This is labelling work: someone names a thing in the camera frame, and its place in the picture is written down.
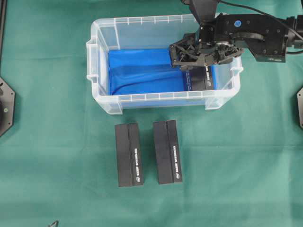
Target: black box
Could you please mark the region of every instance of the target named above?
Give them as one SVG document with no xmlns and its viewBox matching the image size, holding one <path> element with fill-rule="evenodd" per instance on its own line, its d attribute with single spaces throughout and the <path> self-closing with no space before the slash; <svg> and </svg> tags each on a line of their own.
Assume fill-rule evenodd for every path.
<svg viewBox="0 0 303 227">
<path fill-rule="evenodd" d="M 206 91 L 215 89 L 215 73 L 212 66 L 195 67 L 183 72 L 186 91 Z"/>
<path fill-rule="evenodd" d="M 182 182 L 176 121 L 154 122 L 159 184 Z"/>
<path fill-rule="evenodd" d="M 119 187 L 143 185 L 137 123 L 115 125 Z"/>
</svg>

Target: green fabric surface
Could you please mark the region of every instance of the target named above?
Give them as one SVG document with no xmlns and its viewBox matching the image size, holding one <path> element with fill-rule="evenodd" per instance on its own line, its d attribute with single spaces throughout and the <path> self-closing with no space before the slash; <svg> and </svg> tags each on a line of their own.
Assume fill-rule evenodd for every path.
<svg viewBox="0 0 303 227">
<path fill-rule="evenodd" d="M 303 13 L 300 0 L 230 1 L 280 18 Z M 1 76 L 16 112 L 0 138 L 1 227 L 303 225 L 303 55 L 260 63 L 246 50 L 241 90 L 216 111 L 111 116 L 93 100 L 85 43 L 95 19 L 185 13 L 179 0 L 8 0 Z M 184 182 L 158 185 L 152 122 L 168 119 L 177 120 Z M 114 125 L 128 122 L 139 123 L 145 182 L 118 188 Z"/>
</svg>

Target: black cable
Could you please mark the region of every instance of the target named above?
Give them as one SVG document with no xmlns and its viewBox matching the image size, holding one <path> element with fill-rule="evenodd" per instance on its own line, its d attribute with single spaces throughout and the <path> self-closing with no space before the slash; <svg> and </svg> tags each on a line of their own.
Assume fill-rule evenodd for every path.
<svg viewBox="0 0 303 227">
<path fill-rule="evenodd" d="M 222 1 L 222 0 L 214 0 L 214 1 L 217 1 L 218 3 L 223 3 L 225 5 L 230 5 L 230 6 L 236 6 L 236 7 L 240 7 L 240 8 L 245 8 L 245 9 L 250 9 L 250 10 L 253 10 L 257 13 L 260 13 L 264 16 L 268 16 L 272 19 L 274 19 L 275 21 L 277 21 L 278 23 L 280 23 L 281 25 L 283 25 L 284 27 L 286 27 L 289 31 L 291 31 L 292 33 L 294 33 L 298 38 L 300 38 L 302 41 L 303 41 L 303 37 L 297 33 L 295 30 L 293 30 L 290 26 L 286 25 L 285 23 L 283 23 L 281 20 L 279 20 L 278 18 L 274 17 L 273 15 L 270 15 L 268 13 L 265 13 L 261 10 L 258 10 L 258 9 L 255 9 L 253 7 L 249 7 L 249 6 L 244 6 L 244 5 L 239 5 L 239 4 L 234 4 L 234 3 L 229 3 L 229 2 L 226 2 L 226 1 Z M 303 53 L 303 51 L 297 51 L 297 52 L 286 52 L 287 54 L 301 54 Z"/>
<path fill-rule="evenodd" d="M 287 54 L 292 54 L 292 55 L 295 55 L 295 54 L 301 54 L 303 53 L 303 51 L 297 51 L 297 52 L 286 52 Z"/>
</svg>

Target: clear plastic bin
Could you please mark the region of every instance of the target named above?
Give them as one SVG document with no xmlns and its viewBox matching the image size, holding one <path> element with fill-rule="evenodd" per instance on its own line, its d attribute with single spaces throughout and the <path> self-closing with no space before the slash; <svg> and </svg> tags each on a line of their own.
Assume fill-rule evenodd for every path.
<svg viewBox="0 0 303 227">
<path fill-rule="evenodd" d="M 91 25 L 87 47 L 87 79 L 92 95 L 108 114 L 122 114 L 123 109 L 142 107 L 205 105 L 219 109 L 240 89 L 241 58 L 216 66 L 217 89 L 109 96 L 108 52 L 122 49 L 160 49 L 193 33 L 198 23 L 193 15 L 121 17 L 98 19 Z"/>
</svg>

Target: blue logo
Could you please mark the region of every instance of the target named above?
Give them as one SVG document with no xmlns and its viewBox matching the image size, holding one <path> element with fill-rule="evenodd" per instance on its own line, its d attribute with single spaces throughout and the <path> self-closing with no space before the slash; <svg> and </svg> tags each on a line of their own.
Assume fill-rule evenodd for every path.
<svg viewBox="0 0 303 227">
<path fill-rule="evenodd" d="M 235 27 L 240 27 L 242 25 L 242 22 L 239 20 L 236 20 Z"/>
</svg>

